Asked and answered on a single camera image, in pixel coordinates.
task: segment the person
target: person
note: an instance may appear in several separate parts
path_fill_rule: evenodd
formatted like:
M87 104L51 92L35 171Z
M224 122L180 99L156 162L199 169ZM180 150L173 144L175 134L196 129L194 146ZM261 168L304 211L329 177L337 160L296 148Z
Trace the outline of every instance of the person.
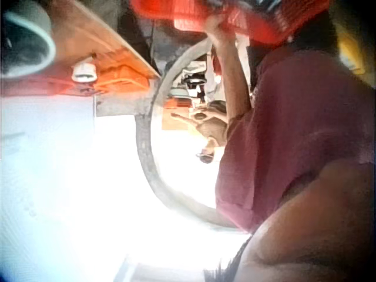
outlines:
M251 42L252 107L224 19L205 25L229 120L216 204L250 237L206 282L375 281L374 90L339 61L325 11L290 43Z
M210 102L204 109L201 107L194 115L195 119L177 113L171 113L171 117L195 128L206 138L207 144L201 153L196 155L201 162L211 163L214 159L215 148L226 145L227 116L223 101Z

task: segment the red basket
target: red basket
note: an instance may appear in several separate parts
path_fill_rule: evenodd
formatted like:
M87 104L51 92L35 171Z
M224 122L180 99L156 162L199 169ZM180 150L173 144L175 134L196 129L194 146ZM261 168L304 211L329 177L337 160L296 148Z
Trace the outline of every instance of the red basket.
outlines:
M280 44L305 22L330 6L331 0L282 0L267 18L236 7L227 9L228 27L255 41ZM132 0L135 11L150 19L171 19L183 31L203 31L209 9L196 0Z

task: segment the yellow object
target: yellow object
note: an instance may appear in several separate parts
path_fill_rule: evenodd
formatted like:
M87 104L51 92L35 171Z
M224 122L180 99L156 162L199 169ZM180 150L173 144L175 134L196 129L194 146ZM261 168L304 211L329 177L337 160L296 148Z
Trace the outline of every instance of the yellow object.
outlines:
M354 74L364 74L364 61L358 42L342 26L337 25L336 28L341 61Z

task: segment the red plastic surface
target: red plastic surface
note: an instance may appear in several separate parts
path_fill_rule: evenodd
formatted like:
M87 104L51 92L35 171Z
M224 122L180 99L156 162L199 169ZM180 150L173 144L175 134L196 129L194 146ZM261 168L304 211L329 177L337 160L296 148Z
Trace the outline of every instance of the red plastic surface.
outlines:
M276 12L264 18L236 7L227 9L228 28L263 43L280 44L305 22L328 9L331 0L282 0ZM150 19L171 19L183 31L203 31L209 14L197 0L132 0L135 11Z

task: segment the maroon shirt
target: maroon shirt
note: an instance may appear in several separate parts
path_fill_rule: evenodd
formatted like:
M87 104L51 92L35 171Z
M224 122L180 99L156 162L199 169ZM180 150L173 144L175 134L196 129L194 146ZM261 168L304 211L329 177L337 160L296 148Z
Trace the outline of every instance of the maroon shirt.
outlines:
M229 128L217 209L253 231L289 184L340 158L374 163L374 90L319 51L273 51L259 67L254 109Z

